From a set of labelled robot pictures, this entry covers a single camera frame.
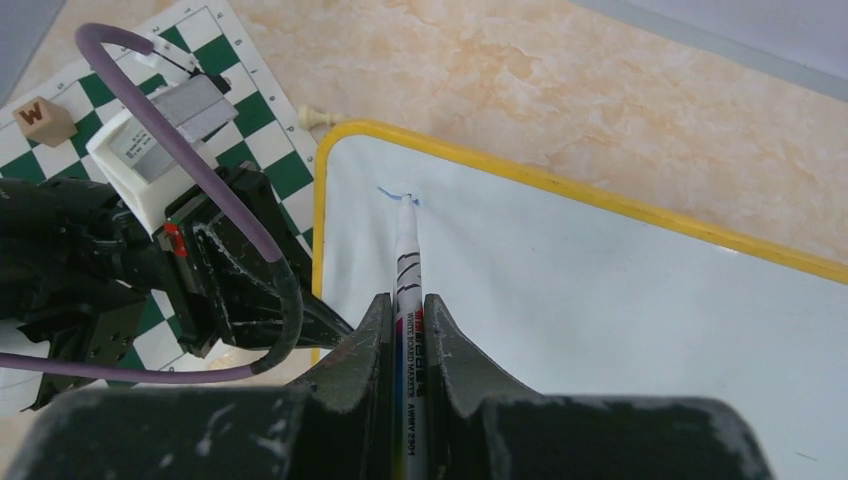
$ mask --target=chess piece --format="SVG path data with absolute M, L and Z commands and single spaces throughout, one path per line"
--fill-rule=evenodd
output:
M 347 115 L 341 113 L 324 113 L 306 105 L 297 111 L 297 123 L 300 128 L 309 130 L 318 125 L 333 126 L 347 120 Z
M 14 116 L 25 137 L 49 147 L 58 147 L 77 133 L 68 111 L 42 97 L 25 103 Z

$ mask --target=green and white checkered board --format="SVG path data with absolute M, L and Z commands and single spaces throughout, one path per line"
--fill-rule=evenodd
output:
M 230 80 L 227 99 L 238 116 L 217 132 L 207 146 L 220 165 L 251 161 L 274 186 L 280 209 L 300 243 L 311 253 L 313 163 L 315 141 L 297 127 L 297 113 L 247 36 L 230 6 L 223 1 L 183 1 L 135 29 L 153 31 L 192 52 L 203 70 Z M 165 85 L 161 75 L 131 58 L 130 52 L 107 47 L 123 71 L 145 93 Z M 78 133 L 56 148 L 24 138 L 12 112 L 36 95 L 64 107 Z M 105 182 L 85 150 L 86 142 L 123 106 L 80 60 L 49 82 L 0 111 L 0 176 L 43 182 L 77 177 Z M 184 354 L 177 337 L 179 324 L 164 292 L 148 300 L 133 349 L 120 365 L 127 368 L 196 370 L 229 347 L 219 342 L 206 359 Z M 115 385 L 119 382 L 108 382 Z

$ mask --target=chess square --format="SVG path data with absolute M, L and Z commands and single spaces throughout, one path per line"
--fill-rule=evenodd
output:
M 262 168 L 268 168 L 294 150 L 283 128 L 277 122 L 271 122 L 260 128 L 244 142 Z
M 80 78 L 80 86 L 95 108 L 115 100 L 115 94 L 103 83 L 96 73 Z
M 55 148 L 38 145 L 32 149 L 32 153 L 47 178 L 77 163 L 80 159 L 70 140 L 65 140 Z
M 141 358 L 138 356 L 138 351 L 136 351 L 135 346 L 127 350 L 127 353 L 124 354 L 124 358 L 122 358 L 118 362 L 118 366 L 121 368 L 130 368 L 133 370 L 144 370 L 144 364 L 141 363 Z M 110 387 L 122 388 L 129 388 L 136 385 L 135 383 L 131 382 L 118 382 L 115 380 L 106 380 L 106 383 Z
M 218 75 L 239 62 L 238 55 L 227 37 L 223 35 L 194 50 L 193 53 L 203 71 L 209 75 Z
M 44 176 L 44 172 L 41 171 L 41 167 L 38 165 L 38 160 L 35 158 L 32 150 L 0 167 L 0 174 L 4 178 L 21 178 L 35 184 L 47 179 Z
M 7 124 L 0 128 L 0 145 L 3 146 L 3 156 L 0 157 L 0 166 L 12 159 L 18 158 L 30 150 L 29 143 L 24 137 L 16 122 Z
M 153 301 L 156 302 L 156 306 L 159 307 L 159 313 L 163 317 L 170 318 L 174 316 L 174 307 L 171 305 L 171 299 L 168 298 L 167 293 L 162 290 L 151 290 L 150 296 L 153 297 Z
M 148 370 L 159 370 L 183 354 L 168 322 L 159 323 L 140 335 L 133 347 Z
M 234 105 L 238 115 L 233 120 L 239 132 L 247 138 L 260 128 L 271 122 L 276 122 L 274 112 L 265 103 L 260 92 L 248 95 L 244 100 Z
M 233 122 L 227 122 L 226 125 L 212 135 L 212 138 L 206 141 L 206 146 L 209 147 L 212 155 L 217 157 L 233 148 L 242 140 L 244 140 L 244 137 L 241 136 L 241 132 L 238 131 L 236 125 Z
M 233 105 L 256 92 L 256 85 L 253 83 L 250 75 L 247 74 L 247 70 L 242 63 L 237 63 L 224 70 L 221 76 L 230 81 L 231 90 L 224 94 L 224 97 Z
M 89 383 L 88 385 L 86 385 L 84 387 L 80 387 L 80 390 L 82 390 L 84 388 L 106 388 L 108 386 L 109 386 L 109 383 L 106 382 L 106 380 L 103 380 L 102 378 L 100 378 L 100 379 L 97 379 L 97 380 Z
M 283 206 L 289 213 L 289 217 L 291 217 L 298 232 L 305 232 L 312 228 L 314 200 L 314 183 L 306 185 L 283 199 Z
M 75 125 L 77 126 L 77 134 L 71 137 L 71 143 L 74 144 L 74 148 L 77 150 L 78 158 L 82 158 L 88 155 L 85 144 L 100 130 L 103 122 L 100 121 L 97 112 L 91 112 L 76 122 Z
M 222 35 L 209 9 L 198 10 L 176 25 L 189 51 L 195 51 Z
M 173 317 L 165 321 L 168 322 L 168 327 L 170 327 L 171 331 L 174 332 L 174 338 L 176 338 L 177 342 L 179 342 L 180 337 L 183 336 L 183 327 L 182 325 L 180 325 L 180 319 L 177 318 L 176 315 L 174 315 Z
M 167 84 L 168 84 L 168 82 L 165 81 L 165 77 L 163 77 L 162 75 L 159 75 L 157 73 L 156 75 L 154 75 L 154 76 L 148 78 L 147 80 L 139 83 L 138 89 L 141 90 L 142 93 L 144 93 L 145 95 L 150 95 L 151 93 L 155 92 L 156 90 L 160 89 L 161 87 L 166 86 Z
M 94 105 L 92 105 L 79 82 L 74 82 L 68 86 L 51 101 L 67 110 L 74 122 L 80 121 L 94 110 Z
M 74 162 L 70 167 L 62 170 L 52 178 L 78 178 L 80 180 L 90 180 L 88 172 L 85 171 L 82 162 Z
M 218 165 L 222 167 L 237 167 L 245 161 L 253 162 L 257 167 L 259 166 L 253 157 L 253 153 L 250 152 L 250 148 L 244 142 L 235 144 L 226 152 L 218 155 L 216 160 L 218 160 Z
M 303 239 L 306 240 L 306 244 L 309 245 L 310 250 L 312 249 L 312 232 L 313 229 L 309 229 L 303 232 Z
M 97 118 L 100 119 L 100 122 L 105 124 L 123 109 L 124 105 L 118 99 L 113 99 L 99 107 L 95 107 L 94 111 L 97 112 Z
M 141 312 L 141 321 L 138 323 L 137 335 L 144 335 L 146 332 L 152 330 L 156 325 L 164 322 L 165 315 L 163 315 L 162 311 L 159 310 L 159 305 L 156 304 L 156 300 L 148 298 L 147 303 L 144 304 L 144 311 Z
M 183 36 L 180 34 L 180 31 L 177 30 L 176 25 L 171 28 L 166 28 L 165 30 L 159 32 L 158 35 L 164 38 L 165 40 L 173 43 L 174 45 L 180 47 L 180 49 L 186 52 L 191 51 L 191 49 L 188 48 L 188 45 L 185 43 L 185 39 L 183 39 Z
M 289 227 L 289 231 L 292 235 L 300 234 L 300 231 L 297 229 L 297 225 L 294 223 L 294 220 L 292 220 L 291 215 L 289 215 L 289 211 L 283 206 L 283 202 L 278 203 L 277 207 L 279 207 L 280 213 L 283 214 L 283 220 L 286 221 L 286 226 Z
M 291 152 L 265 169 L 274 190 L 285 200 L 289 195 L 312 183 L 312 174 L 297 152 Z
M 312 245 L 310 245 L 306 241 L 306 239 L 303 237 L 303 235 L 297 236 L 297 243 L 299 243 L 300 246 L 303 247 L 303 250 L 306 251 L 306 253 L 308 253 L 310 257 L 312 256 Z

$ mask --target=whiteboard marker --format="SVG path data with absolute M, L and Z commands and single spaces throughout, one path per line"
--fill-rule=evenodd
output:
M 421 254 L 415 206 L 411 195 L 400 198 L 397 253 L 397 282 L 394 312 L 396 333 L 395 477 L 427 478 L 427 368 L 424 349 L 424 306 L 421 290 Z

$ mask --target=beige marble surface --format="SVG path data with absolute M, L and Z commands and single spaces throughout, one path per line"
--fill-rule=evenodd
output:
M 131 27 L 170 3 L 69 0 L 16 94 L 78 58 L 79 24 Z M 565 2 L 231 4 L 295 105 L 848 263 L 846 103 Z

